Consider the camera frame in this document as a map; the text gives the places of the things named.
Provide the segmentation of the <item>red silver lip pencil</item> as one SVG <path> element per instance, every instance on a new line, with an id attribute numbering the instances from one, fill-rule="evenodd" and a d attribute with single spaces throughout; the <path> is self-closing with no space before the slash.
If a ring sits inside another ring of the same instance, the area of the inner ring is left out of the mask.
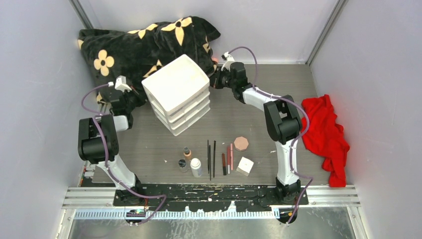
<path id="1" fill-rule="evenodd" d="M 231 170 L 231 159 L 230 159 L 231 153 L 230 153 L 230 145 L 227 146 L 226 148 L 226 170 L 227 170 L 227 175 L 230 174 L 230 170 Z"/>

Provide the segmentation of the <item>dark red lipstick tube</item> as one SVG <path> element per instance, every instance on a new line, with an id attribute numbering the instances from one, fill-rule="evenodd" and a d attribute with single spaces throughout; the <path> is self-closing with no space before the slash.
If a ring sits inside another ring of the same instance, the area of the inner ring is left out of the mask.
<path id="1" fill-rule="evenodd" d="M 225 154 L 222 153 L 221 154 L 221 159 L 222 159 L 222 171 L 223 171 L 223 175 L 227 175 L 227 165 L 226 165 L 226 158 L 225 158 Z"/>

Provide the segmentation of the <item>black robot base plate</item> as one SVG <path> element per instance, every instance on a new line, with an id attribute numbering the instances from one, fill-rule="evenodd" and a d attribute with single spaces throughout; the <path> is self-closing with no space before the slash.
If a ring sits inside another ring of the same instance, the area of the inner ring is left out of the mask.
<path id="1" fill-rule="evenodd" d="M 294 206 L 297 196 L 276 197 L 274 185 L 209 185 L 209 184 L 143 184 L 143 195 L 152 196 L 144 201 L 133 195 L 123 196 L 116 192 L 113 199 L 114 206 L 147 206 L 154 210 L 161 203 L 158 195 L 167 198 L 161 211 L 182 212 L 225 212 L 230 204 L 234 204 L 236 212 L 264 212 L 272 206 Z"/>

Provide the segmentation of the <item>white plastic drawer organizer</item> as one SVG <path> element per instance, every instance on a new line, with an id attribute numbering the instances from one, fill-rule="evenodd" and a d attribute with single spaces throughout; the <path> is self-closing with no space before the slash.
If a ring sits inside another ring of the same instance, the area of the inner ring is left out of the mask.
<path id="1" fill-rule="evenodd" d="M 182 55 L 142 81 L 156 117 L 174 136 L 210 111 L 209 78 Z"/>

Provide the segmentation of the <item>pink lip gloss tube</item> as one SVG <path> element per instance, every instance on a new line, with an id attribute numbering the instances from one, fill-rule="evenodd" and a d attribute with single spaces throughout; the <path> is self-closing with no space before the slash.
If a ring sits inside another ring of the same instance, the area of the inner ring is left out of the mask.
<path id="1" fill-rule="evenodd" d="M 230 144 L 230 169 L 233 171 L 234 169 L 234 162 L 233 162 L 233 143 Z"/>

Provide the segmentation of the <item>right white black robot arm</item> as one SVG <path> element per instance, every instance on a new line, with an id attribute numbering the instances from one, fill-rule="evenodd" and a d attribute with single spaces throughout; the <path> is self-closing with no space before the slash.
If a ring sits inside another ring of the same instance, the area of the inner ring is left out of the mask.
<path id="1" fill-rule="evenodd" d="M 301 191 L 300 177 L 296 172 L 297 138 L 302 123 L 293 98 L 272 95 L 248 82 L 244 64 L 233 62 L 228 68 L 218 66 L 210 76 L 215 89 L 230 88 L 236 100 L 256 107 L 265 116 L 267 132 L 276 145 L 278 170 L 274 196 L 281 204 L 291 203 Z"/>

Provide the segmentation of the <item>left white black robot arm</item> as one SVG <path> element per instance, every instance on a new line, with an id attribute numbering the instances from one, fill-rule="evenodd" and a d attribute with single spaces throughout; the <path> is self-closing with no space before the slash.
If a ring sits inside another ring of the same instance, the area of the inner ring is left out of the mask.
<path id="1" fill-rule="evenodd" d="M 78 131 L 78 154 L 83 161 L 101 168 L 115 184 L 115 205 L 138 206 L 145 201 L 145 192 L 135 173 L 119 154 L 117 133 L 131 129 L 132 111 L 137 106 L 136 94 L 114 92 L 110 112 L 94 110 L 95 116 L 81 119 Z"/>

